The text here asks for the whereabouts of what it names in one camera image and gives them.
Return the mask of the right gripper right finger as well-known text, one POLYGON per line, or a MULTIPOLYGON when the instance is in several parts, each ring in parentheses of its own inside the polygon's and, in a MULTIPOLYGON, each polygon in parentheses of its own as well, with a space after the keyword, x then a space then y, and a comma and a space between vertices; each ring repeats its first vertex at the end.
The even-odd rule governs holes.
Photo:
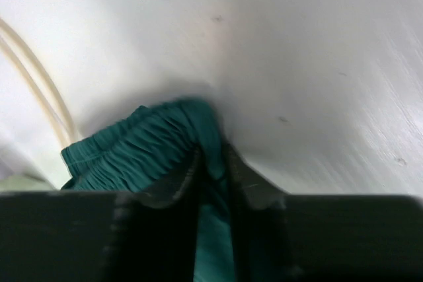
POLYGON ((225 146, 238 281, 421 281, 422 200, 290 194, 225 146))

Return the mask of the teal green shorts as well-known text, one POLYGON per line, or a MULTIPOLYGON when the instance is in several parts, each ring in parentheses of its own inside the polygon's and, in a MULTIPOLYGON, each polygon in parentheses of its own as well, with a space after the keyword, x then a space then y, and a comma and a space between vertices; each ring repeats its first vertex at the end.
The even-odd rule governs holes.
POLYGON ((234 281, 229 202, 219 122, 199 98, 140 106, 129 117, 62 152, 67 190, 140 192, 167 175, 196 147, 206 161, 200 194, 195 281, 234 281))

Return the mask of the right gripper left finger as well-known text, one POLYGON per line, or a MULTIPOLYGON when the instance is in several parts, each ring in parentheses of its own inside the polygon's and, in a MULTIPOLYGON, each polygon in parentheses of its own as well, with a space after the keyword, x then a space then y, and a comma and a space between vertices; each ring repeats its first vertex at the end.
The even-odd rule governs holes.
POLYGON ((139 193, 3 192, 2 281, 191 281, 202 154, 139 193))

